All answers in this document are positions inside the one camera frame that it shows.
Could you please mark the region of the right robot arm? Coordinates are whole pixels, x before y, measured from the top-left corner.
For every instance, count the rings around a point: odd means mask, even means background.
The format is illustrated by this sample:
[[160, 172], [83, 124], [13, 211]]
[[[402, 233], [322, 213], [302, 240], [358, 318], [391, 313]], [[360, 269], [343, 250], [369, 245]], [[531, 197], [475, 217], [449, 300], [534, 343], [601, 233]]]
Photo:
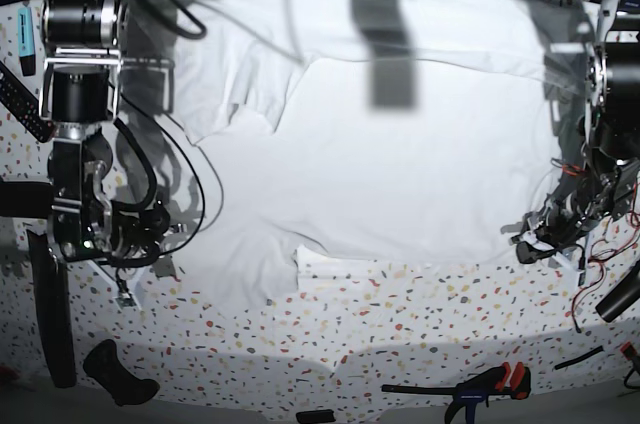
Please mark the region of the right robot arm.
[[[121, 73], [129, 64], [125, 34], [130, 8], [165, 30], [200, 39], [150, 0], [45, 0], [42, 40], [46, 48], [40, 118], [55, 126], [48, 177], [53, 188], [48, 218], [49, 250], [55, 262], [92, 261], [115, 271], [155, 264], [169, 230], [156, 199], [155, 172], [127, 125], [119, 118]], [[112, 123], [137, 155], [147, 177], [138, 202], [110, 198], [103, 181], [112, 151], [102, 128]]]

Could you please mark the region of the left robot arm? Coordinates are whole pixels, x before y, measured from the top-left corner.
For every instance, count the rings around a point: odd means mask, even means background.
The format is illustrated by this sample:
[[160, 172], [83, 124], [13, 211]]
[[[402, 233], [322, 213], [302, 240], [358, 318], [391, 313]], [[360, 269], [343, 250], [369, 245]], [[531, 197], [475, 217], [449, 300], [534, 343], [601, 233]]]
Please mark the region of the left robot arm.
[[511, 239], [522, 264], [578, 247], [603, 219], [618, 220], [632, 209], [639, 173], [639, 44], [608, 35], [638, 28], [638, 9], [624, 0], [601, 0], [595, 36], [585, 46], [575, 144], [567, 158], [553, 160], [557, 187], [538, 211], [526, 214]]

